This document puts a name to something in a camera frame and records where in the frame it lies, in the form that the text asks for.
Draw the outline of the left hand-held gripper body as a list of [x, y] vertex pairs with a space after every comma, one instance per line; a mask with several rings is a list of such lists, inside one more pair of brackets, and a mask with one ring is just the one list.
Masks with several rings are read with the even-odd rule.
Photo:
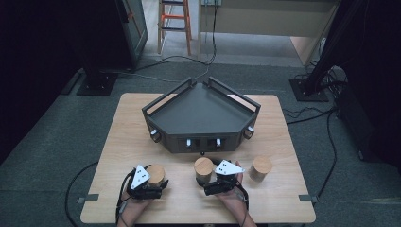
[[131, 174], [127, 185], [127, 193], [137, 200], [160, 199], [162, 189], [160, 185], [152, 185], [148, 182], [149, 174], [144, 166], [138, 165]]

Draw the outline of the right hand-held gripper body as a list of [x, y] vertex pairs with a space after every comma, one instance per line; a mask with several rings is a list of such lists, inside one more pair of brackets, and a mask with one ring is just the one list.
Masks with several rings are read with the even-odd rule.
[[205, 195], [215, 195], [232, 190], [238, 185], [237, 175], [244, 172], [244, 168], [227, 160], [222, 160], [215, 168], [216, 180], [203, 186]]

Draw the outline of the glass jar with wooden lid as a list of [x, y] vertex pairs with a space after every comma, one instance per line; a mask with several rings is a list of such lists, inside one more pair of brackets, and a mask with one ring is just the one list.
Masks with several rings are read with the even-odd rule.
[[165, 180], [165, 170], [161, 165], [151, 165], [147, 168], [148, 182], [152, 185], [160, 185]]
[[194, 164], [196, 178], [202, 179], [203, 181], [208, 183], [212, 176], [213, 166], [214, 164], [209, 158], [198, 158]]
[[261, 183], [272, 170], [272, 162], [267, 156], [256, 156], [250, 170], [253, 181]]

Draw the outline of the dark grey corner rack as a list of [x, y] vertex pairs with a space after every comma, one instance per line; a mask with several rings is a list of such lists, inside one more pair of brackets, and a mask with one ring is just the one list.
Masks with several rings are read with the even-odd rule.
[[234, 151], [252, 138], [261, 105], [215, 78], [184, 80], [143, 109], [150, 138], [172, 153]]

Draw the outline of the person's left hand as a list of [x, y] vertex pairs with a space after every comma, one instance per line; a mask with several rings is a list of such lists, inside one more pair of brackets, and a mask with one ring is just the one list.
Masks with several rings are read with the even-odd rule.
[[131, 212], [144, 211], [151, 204], [151, 200], [133, 199], [126, 190], [123, 190], [121, 199], [126, 202], [125, 209]]

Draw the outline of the person's right hand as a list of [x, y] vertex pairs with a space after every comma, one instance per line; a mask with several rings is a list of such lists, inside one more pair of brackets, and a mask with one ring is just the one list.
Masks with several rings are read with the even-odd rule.
[[246, 209], [244, 194], [237, 187], [228, 192], [218, 193], [216, 197], [226, 206], [227, 209], [235, 210], [236, 208]]

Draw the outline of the black square stand base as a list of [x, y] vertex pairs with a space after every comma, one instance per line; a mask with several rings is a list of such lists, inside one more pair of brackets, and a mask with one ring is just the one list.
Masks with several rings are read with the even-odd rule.
[[301, 102], [328, 102], [324, 91], [316, 92], [306, 87], [306, 79], [289, 79], [289, 84], [297, 101]]
[[117, 80], [117, 74], [99, 73], [86, 76], [78, 88], [78, 96], [109, 96]]

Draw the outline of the wooden step ladder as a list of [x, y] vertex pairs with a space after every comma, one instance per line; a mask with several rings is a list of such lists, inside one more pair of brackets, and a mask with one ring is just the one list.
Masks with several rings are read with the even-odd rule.
[[157, 26], [157, 51], [159, 54], [162, 53], [168, 31], [184, 33], [187, 54], [191, 54], [192, 32], [188, 0], [159, 0]]

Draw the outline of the light wooden desk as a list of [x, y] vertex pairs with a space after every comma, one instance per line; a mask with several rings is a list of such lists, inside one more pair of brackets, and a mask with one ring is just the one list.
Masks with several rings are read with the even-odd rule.
[[289, 36], [307, 65], [339, 4], [340, 0], [198, 0], [198, 32]]

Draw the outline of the black metal stand post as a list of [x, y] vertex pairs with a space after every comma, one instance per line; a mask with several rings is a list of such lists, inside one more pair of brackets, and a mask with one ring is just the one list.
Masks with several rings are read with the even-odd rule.
[[357, 11], [366, 0], [341, 0], [333, 23], [330, 27], [328, 40], [325, 42], [323, 53], [306, 80], [309, 90], [319, 92], [324, 74], [334, 65], [335, 55], [340, 47], [340, 41], [345, 35], [346, 28], [351, 24]]

